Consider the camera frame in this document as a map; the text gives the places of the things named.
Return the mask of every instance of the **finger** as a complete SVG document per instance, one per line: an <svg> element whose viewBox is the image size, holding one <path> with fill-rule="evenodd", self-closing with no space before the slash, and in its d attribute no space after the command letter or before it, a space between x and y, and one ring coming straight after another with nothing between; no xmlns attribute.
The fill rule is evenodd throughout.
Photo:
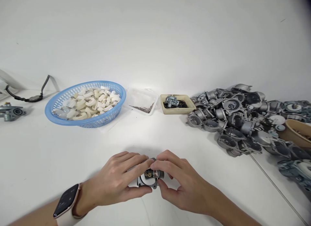
<svg viewBox="0 0 311 226"><path fill-rule="evenodd" d="M161 160L161 161L171 161L173 164L175 164L176 166L182 168L184 166L184 162L177 156L175 155L173 152L166 150L162 153L160 153L157 157L157 160Z"/></svg>
<svg viewBox="0 0 311 226"><path fill-rule="evenodd" d="M158 185L160 187L162 198L179 207L179 196L177 190L168 188L165 182L161 179L158 179Z"/></svg>
<svg viewBox="0 0 311 226"><path fill-rule="evenodd" d="M115 154L115 155L111 156L111 158L118 158L118 157L124 156L124 155L126 155L128 153L129 153L128 151L123 151L123 152L120 152L118 154Z"/></svg>
<svg viewBox="0 0 311 226"><path fill-rule="evenodd" d="M131 169L132 167L144 162L147 159L149 159L149 157L146 155L134 155L132 158L121 163L120 166L122 167L122 170L125 172Z"/></svg>
<svg viewBox="0 0 311 226"><path fill-rule="evenodd" d="M124 175L127 183L131 183L137 177L143 175L147 169L150 169L150 165L153 162L153 159L146 160L144 163L138 164L135 168L125 173Z"/></svg>
<svg viewBox="0 0 311 226"><path fill-rule="evenodd" d="M119 157L117 160L119 162L124 162L124 161L127 161L129 160L130 158L134 157L135 155L140 155L139 153L136 153L136 152L130 152L128 154L125 154L124 156L121 156Z"/></svg>
<svg viewBox="0 0 311 226"><path fill-rule="evenodd" d="M172 177L176 178L176 180L181 185L183 185L185 183L183 171L170 161L159 161L159 160L157 160L153 164L151 164L150 168L152 170L162 170L162 171L168 173Z"/></svg>
<svg viewBox="0 0 311 226"><path fill-rule="evenodd" d="M127 187L121 194L120 201L125 202L127 200L142 197L145 194L152 193L152 189L148 186L141 187Z"/></svg>

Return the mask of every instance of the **watch face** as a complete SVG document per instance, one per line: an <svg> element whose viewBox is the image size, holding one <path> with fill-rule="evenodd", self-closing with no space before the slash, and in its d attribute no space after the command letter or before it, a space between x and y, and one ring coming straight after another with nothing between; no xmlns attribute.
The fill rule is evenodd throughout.
<svg viewBox="0 0 311 226"><path fill-rule="evenodd" d="M75 200L75 195L77 194L78 188L79 184L76 184L62 194L61 199L59 200L58 205L54 211L53 217L59 216L72 205Z"/></svg>

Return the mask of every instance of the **metal part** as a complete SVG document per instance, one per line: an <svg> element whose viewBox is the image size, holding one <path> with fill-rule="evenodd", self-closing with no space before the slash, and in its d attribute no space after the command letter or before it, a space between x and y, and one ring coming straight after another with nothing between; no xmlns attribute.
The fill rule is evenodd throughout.
<svg viewBox="0 0 311 226"><path fill-rule="evenodd" d="M224 149L238 149L237 142L228 135L219 135L217 143Z"/></svg>
<svg viewBox="0 0 311 226"><path fill-rule="evenodd" d="M251 137L255 125L256 125L255 119L253 119L253 121L244 121L240 131L244 134L247 134L248 137Z"/></svg>
<svg viewBox="0 0 311 226"><path fill-rule="evenodd" d="M274 143L271 144L269 147L265 147L266 151L273 154L273 155L280 155L286 158L291 159L291 151L286 146L285 141L282 139L278 139Z"/></svg>
<svg viewBox="0 0 311 226"><path fill-rule="evenodd" d="M279 138L279 134L275 130L269 130L268 134L270 134L273 138Z"/></svg>
<svg viewBox="0 0 311 226"><path fill-rule="evenodd" d="M226 89L217 88L216 91L218 98L227 98L231 94L231 92Z"/></svg>
<svg viewBox="0 0 311 226"><path fill-rule="evenodd" d="M227 120L225 111L223 109L216 109L215 110L215 116L216 116L217 119Z"/></svg>
<svg viewBox="0 0 311 226"><path fill-rule="evenodd" d="M286 146L291 152L292 160L311 160L311 156L292 141L286 141Z"/></svg>
<svg viewBox="0 0 311 226"><path fill-rule="evenodd" d="M255 104L262 101L262 95L257 92L250 92L246 95L246 101L248 104Z"/></svg>
<svg viewBox="0 0 311 226"><path fill-rule="evenodd" d="M223 131L225 130L227 124L228 124L228 121L221 121L221 120L218 120L217 123L219 124L218 132L219 132L220 134L222 134Z"/></svg>
<svg viewBox="0 0 311 226"><path fill-rule="evenodd" d="M273 143L272 136L262 130L255 130L252 139L263 147L269 147Z"/></svg>
<svg viewBox="0 0 311 226"><path fill-rule="evenodd" d="M225 135L228 135L229 137L233 138L236 141L241 141L243 139L246 139L245 135L236 129L226 128L224 130L224 133Z"/></svg>
<svg viewBox="0 0 311 226"><path fill-rule="evenodd" d="M240 150L244 151L247 150L250 153L257 153L262 154L262 146L254 143L254 141L250 138L246 138L245 140L242 140L241 142Z"/></svg>
<svg viewBox="0 0 311 226"><path fill-rule="evenodd" d="M283 176L295 178L306 191L311 191L311 164L309 160L284 160L278 162L277 165Z"/></svg>
<svg viewBox="0 0 311 226"><path fill-rule="evenodd" d="M286 119L281 115L268 114L265 116L266 123L271 125L282 125L285 123Z"/></svg>
<svg viewBox="0 0 311 226"><path fill-rule="evenodd" d="M165 99L165 104L167 104L168 108L171 108L172 106L178 107L179 105L179 101L177 100L177 98L175 96L168 96Z"/></svg>
<svg viewBox="0 0 311 226"><path fill-rule="evenodd" d="M217 132L219 128L220 128L220 125L213 120L203 121L203 129L210 133Z"/></svg>
<svg viewBox="0 0 311 226"><path fill-rule="evenodd" d="M215 115L210 111L208 110L207 108L203 108L203 113L206 115L207 118L214 118Z"/></svg>
<svg viewBox="0 0 311 226"><path fill-rule="evenodd" d="M136 108L136 109L138 109L138 110L140 110L140 111L143 111L144 113L150 113L150 112L151 112L151 109L152 109L152 107L153 107L153 105L154 105L154 102L152 103L152 105L151 105L149 108L136 107L136 106L131 106L131 105L129 105L129 106L131 106L131 107L133 107L133 108Z"/></svg>
<svg viewBox="0 0 311 226"><path fill-rule="evenodd" d="M235 126L235 127L241 127L242 124L243 124L243 119L241 115L237 113L233 113L231 116L228 117L228 125Z"/></svg>
<svg viewBox="0 0 311 226"><path fill-rule="evenodd" d="M209 91L209 92L206 92L206 97L209 99L209 100L216 100L217 99L217 92L216 91Z"/></svg>
<svg viewBox="0 0 311 226"><path fill-rule="evenodd" d="M202 125L201 119L194 114L188 116L188 120L186 123L191 127L199 127Z"/></svg>
<svg viewBox="0 0 311 226"><path fill-rule="evenodd" d="M236 98L238 99L240 102L243 102L245 99L245 96L241 93L236 93L234 95L231 95L230 98Z"/></svg>
<svg viewBox="0 0 311 226"><path fill-rule="evenodd" d="M239 91L249 92L251 87L252 86L239 83L239 84L235 85L231 90L239 90Z"/></svg>
<svg viewBox="0 0 311 226"><path fill-rule="evenodd" d="M251 86L237 84L231 90L217 88L192 97L197 109L188 115L187 123L236 140L238 146L227 149L233 157L261 153L262 147L273 154L290 157L278 132L285 130L286 118L311 123L311 103L266 101L264 93L250 91Z"/></svg>
<svg viewBox="0 0 311 226"><path fill-rule="evenodd" d="M144 172L143 175L139 176L137 178L137 186L149 186L153 189L156 189L158 186L158 179L164 178L164 172L161 170L152 170L148 169Z"/></svg>
<svg viewBox="0 0 311 226"><path fill-rule="evenodd" d="M12 106L11 103L6 102L4 105L0 106L0 117L3 117L4 121L14 121L16 118L26 114L22 108L23 107Z"/></svg>
<svg viewBox="0 0 311 226"><path fill-rule="evenodd" d="M194 110L194 113L203 121L206 119L206 115L203 113L201 108Z"/></svg>
<svg viewBox="0 0 311 226"><path fill-rule="evenodd" d="M229 114L238 111L242 106L241 102L235 98L230 98L222 101L222 105Z"/></svg>

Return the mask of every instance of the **pile of carburetor parts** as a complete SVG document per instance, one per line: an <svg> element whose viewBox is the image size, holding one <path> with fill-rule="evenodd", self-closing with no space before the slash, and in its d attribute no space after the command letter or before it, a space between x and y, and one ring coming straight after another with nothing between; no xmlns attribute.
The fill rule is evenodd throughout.
<svg viewBox="0 0 311 226"><path fill-rule="evenodd" d="M278 136L278 131L285 130L288 115L295 113L288 110L288 104L266 101L264 93L251 92L251 86L245 84L203 92L191 100L197 109L188 115L187 124L218 132L218 145L232 157L261 154L265 148L288 159L311 159L304 150Z"/></svg>

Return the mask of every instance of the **carburetor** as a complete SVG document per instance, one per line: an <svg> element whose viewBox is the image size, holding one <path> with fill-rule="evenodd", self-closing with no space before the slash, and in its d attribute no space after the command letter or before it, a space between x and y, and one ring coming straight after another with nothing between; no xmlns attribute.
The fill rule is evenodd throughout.
<svg viewBox="0 0 311 226"><path fill-rule="evenodd" d="M161 170L152 170L148 169L146 170L141 176L137 178L137 186L149 186L153 189L156 189L158 186L158 179L164 178L164 172Z"/></svg>

